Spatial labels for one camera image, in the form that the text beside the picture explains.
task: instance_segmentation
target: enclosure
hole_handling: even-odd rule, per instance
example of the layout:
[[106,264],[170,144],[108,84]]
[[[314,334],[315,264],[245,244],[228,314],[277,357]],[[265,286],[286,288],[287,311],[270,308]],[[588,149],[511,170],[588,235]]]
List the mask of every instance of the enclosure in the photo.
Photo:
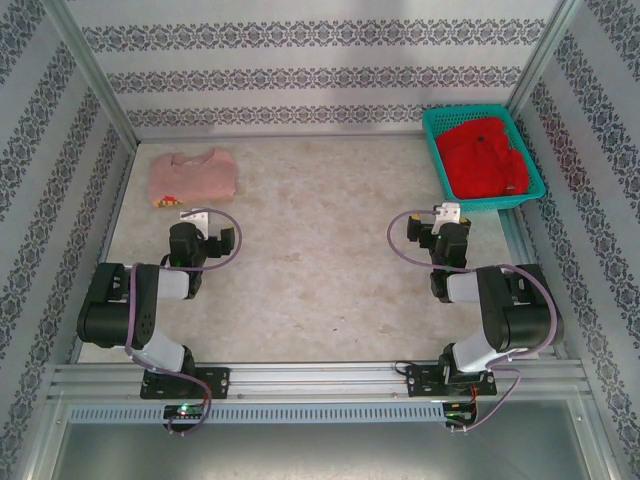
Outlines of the enclosure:
[[[3,1],[1,478],[639,477],[638,7]],[[397,365],[435,364],[481,310],[440,302],[386,234],[447,200],[423,112],[480,104],[507,108],[546,194],[463,207],[468,265],[539,264],[565,332],[458,435]],[[150,204],[156,158],[216,149],[231,199]],[[232,215],[242,248],[156,328],[230,376],[200,432],[165,438],[175,402],[76,323],[97,264],[160,263],[191,207]]]

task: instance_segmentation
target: patterned wallpaper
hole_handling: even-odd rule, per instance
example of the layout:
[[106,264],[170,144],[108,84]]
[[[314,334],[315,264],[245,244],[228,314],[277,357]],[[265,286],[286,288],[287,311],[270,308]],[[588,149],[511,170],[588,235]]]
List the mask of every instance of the patterned wallpaper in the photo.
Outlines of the patterned wallpaper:
[[556,0],[70,0],[141,138],[419,130],[505,102]]
[[640,478],[639,65],[640,2],[585,2],[517,121],[548,191],[523,215],[624,478]]
[[126,148],[42,5],[1,0],[0,479],[69,358]]

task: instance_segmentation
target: pink clothing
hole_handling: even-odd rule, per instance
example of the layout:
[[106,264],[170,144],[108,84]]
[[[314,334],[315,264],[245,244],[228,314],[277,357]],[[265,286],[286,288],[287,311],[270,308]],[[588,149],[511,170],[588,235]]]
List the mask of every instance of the pink clothing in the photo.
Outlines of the pink clothing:
[[226,150],[197,157],[166,154],[151,165],[147,194],[155,207],[226,200],[236,191],[238,168]]

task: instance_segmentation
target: folded clothing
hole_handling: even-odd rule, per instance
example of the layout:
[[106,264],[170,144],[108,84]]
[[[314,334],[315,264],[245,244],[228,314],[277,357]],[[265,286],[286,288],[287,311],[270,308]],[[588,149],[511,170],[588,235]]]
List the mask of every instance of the folded clothing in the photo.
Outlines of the folded clothing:
[[238,168],[226,150],[196,157],[166,154],[151,165],[147,195],[155,207],[226,200],[236,191]]
[[529,172],[522,154],[509,147],[499,118],[470,120],[443,133],[436,145],[453,194],[460,199],[522,195]]

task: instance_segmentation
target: marble-pattern surface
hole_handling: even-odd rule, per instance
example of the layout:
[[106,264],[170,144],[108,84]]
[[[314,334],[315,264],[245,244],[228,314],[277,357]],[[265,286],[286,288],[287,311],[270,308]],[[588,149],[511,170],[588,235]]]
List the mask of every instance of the marble-pattern surface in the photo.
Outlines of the marble-pattern surface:
[[[430,208],[442,192],[424,139],[361,137],[237,139],[142,144],[109,261],[159,262],[178,208],[146,198],[149,165],[167,152],[228,149],[238,191],[210,205],[244,233],[237,259],[206,273],[194,300],[161,300],[157,327],[211,362],[367,361],[436,358],[481,327],[476,305],[433,298],[429,270],[397,258],[386,242],[399,212]],[[469,265],[509,261],[497,212],[469,215]],[[214,231],[225,226],[213,218]],[[414,258],[402,221],[394,238]],[[81,362],[126,361],[85,345]]]

